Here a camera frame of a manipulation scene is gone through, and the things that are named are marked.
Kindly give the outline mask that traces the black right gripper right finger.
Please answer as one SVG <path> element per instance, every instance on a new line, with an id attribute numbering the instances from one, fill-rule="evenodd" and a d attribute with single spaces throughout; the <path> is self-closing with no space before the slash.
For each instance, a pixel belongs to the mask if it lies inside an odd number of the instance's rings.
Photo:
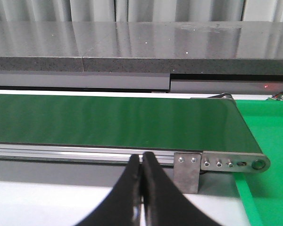
<path id="1" fill-rule="evenodd" d="M 164 172 L 154 153 L 145 152 L 142 161 L 142 190 L 148 226 L 216 226 L 180 192 Z"/>

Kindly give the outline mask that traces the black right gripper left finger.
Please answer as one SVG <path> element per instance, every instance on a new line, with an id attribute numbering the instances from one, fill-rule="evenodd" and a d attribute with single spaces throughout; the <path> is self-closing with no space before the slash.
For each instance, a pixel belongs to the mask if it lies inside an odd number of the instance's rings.
<path id="1" fill-rule="evenodd" d="M 107 197 L 78 226 L 139 226 L 141 213 L 139 156 L 131 155 Z"/>

